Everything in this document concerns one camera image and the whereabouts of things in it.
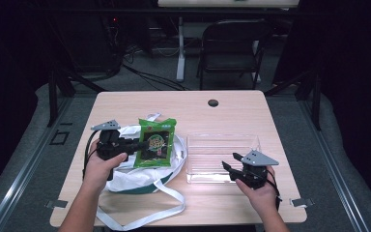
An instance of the transparent plastic box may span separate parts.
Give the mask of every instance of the transparent plastic box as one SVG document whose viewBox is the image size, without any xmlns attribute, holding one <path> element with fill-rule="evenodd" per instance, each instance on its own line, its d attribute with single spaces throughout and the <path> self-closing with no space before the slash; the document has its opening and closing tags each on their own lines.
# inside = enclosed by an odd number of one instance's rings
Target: transparent plastic box
<svg viewBox="0 0 371 232">
<path fill-rule="evenodd" d="M 191 134 L 187 137 L 187 181 L 234 183 L 222 162 L 241 170 L 243 164 L 233 158 L 233 153 L 245 156 L 251 150 L 261 152 L 259 137 L 254 134 Z"/>
</svg>

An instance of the white bag strap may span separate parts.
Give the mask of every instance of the white bag strap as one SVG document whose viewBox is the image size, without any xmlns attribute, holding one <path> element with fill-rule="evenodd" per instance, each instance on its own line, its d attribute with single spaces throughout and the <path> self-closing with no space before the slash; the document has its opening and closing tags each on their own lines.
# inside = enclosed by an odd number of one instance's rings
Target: white bag strap
<svg viewBox="0 0 371 232">
<path fill-rule="evenodd" d="M 139 228 L 145 224 L 148 224 L 152 221 L 163 219 L 163 218 L 168 218 L 170 216 L 176 215 L 180 212 L 182 212 L 185 207 L 186 207 L 186 200 L 185 198 L 179 194 L 177 191 L 166 187 L 161 180 L 157 180 L 154 182 L 154 185 L 162 190 L 163 192 L 171 195 L 172 197 L 176 198 L 178 201 L 181 202 L 181 205 L 176 206 L 174 208 L 165 210 L 165 211 L 160 211 L 157 213 L 154 213 L 150 216 L 143 217 L 141 219 L 138 219 L 134 222 L 131 222 L 127 225 L 121 225 L 119 222 L 117 222 L 115 219 L 113 219 L 111 216 L 109 216 L 104 210 L 101 209 L 101 207 L 98 206 L 98 211 L 97 211 L 97 217 L 100 219 L 108 228 L 112 230 L 119 230 L 119 231 L 128 231 L 132 230 L 135 228 Z"/>
</svg>

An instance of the desk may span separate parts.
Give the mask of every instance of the desk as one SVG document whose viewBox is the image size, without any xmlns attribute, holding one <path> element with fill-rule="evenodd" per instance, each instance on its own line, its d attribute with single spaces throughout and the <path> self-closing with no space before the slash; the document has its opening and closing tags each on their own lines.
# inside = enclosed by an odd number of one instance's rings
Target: desk
<svg viewBox="0 0 371 232">
<path fill-rule="evenodd" d="M 300 0 L 158 0 L 162 8 L 296 8 Z M 177 81 L 185 78 L 185 52 L 183 18 L 179 18 L 179 63 L 177 65 Z"/>
<path fill-rule="evenodd" d="M 208 100 L 217 100 L 211 107 Z M 65 209 L 55 208 L 50 219 L 60 226 L 82 183 L 84 149 L 92 133 L 90 127 L 111 119 L 120 125 L 138 124 L 138 118 L 160 112 L 177 120 L 176 134 L 186 139 L 192 133 L 256 134 L 263 153 L 279 161 L 274 167 L 283 201 L 279 212 L 286 222 L 303 222 L 306 212 L 294 208 L 289 199 L 300 198 L 291 168 L 286 159 L 264 94 L 260 91 L 164 91 L 103 92 L 92 112 L 77 146 L 76 153 L 59 200 L 68 201 Z M 232 184 L 188 184 L 186 166 L 167 185 L 185 197 L 185 210 L 173 217 L 155 221 L 152 226 L 232 225 L 261 223 L 248 199 Z M 100 206 L 121 224 L 127 224 L 151 213 L 174 207 L 178 202 L 163 192 L 127 195 L 104 192 Z M 95 225 L 103 225 L 98 219 Z"/>
</svg>

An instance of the snack package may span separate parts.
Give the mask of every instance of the snack package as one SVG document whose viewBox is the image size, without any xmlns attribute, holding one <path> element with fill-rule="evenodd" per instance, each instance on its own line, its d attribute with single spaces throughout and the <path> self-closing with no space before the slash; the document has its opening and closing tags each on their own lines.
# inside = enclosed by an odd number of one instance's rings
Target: snack package
<svg viewBox="0 0 371 232">
<path fill-rule="evenodd" d="M 150 122 L 139 119 L 141 126 L 140 142 L 149 141 L 147 151 L 138 151 L 134 167 L 161 167 L 171 166 L 171 151 L 173 147 L 175 119 L 162 122 Z"/>
</svg>

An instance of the hand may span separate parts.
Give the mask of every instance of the hand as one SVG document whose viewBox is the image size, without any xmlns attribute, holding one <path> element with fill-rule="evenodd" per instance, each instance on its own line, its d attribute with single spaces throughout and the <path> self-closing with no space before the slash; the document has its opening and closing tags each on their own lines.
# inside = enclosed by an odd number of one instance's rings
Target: hand
<svg viewBox="0 0 371 232">
<path fill-rule="evenodd" d="M 110 170 L 119 166 L 120 163 L 126 159 L 128 154 L 122 153 L 112 159 L 103 160 L 99 157 L 98 152 L 96 152 L 98 142 L 99 140 L 97 139 L 90 146 L 89 154 L 92 155 L 89 157 L 89 161 L 86 165 L 86 172 L 82 186 L 87 186 L 88 188 L 95 190 L 97 193 L 100 193 L 106 185 Z"/>
<path fill-rule="evenodd" d="M 267 166 L 267 170 L 274 176 L 275 172 L 271 166 Z M 271 174 L 268 174 L 268 180 L 275 184 Z M 251 206 L 262 218 L 266 213 L 277 212 L 275 207 L 275 189 L 266 182 L 263 187 L 252 189 L 248 187 L 243 181 L 236 180 L 237 186 L 248 197 Z"/>
</svg>

